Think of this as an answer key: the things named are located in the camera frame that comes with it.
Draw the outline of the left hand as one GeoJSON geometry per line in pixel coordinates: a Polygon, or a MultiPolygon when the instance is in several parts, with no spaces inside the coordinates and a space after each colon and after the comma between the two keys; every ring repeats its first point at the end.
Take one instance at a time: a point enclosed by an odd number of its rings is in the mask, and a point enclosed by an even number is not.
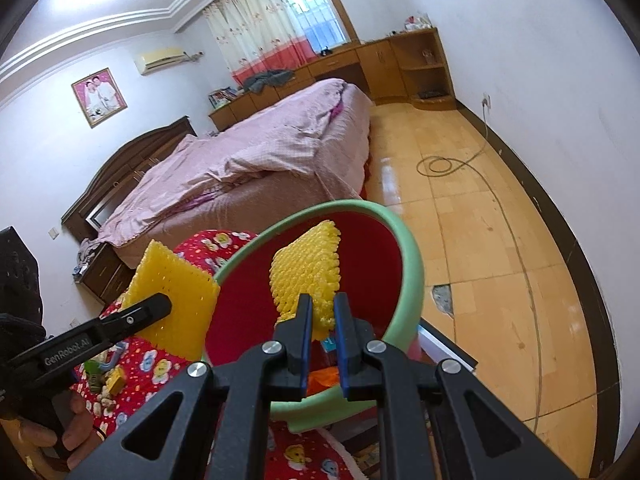
{"type": "MultiPolygon", "coordinates": [[[[62,435],[62,443],[70,452],[66,460],[66,468],[73,470],[98,448],[103,440],[93,428],[93,417],[86,409],[85,400],[74,390],[70,392],[70,411],[74,416],[62,435]]],[[[18,420],[20,421],[18,434],[23,441],[30,442],[37,448],[52,448],[58,442],[58,436],[52,429],[24,417],[18,420]]]]}

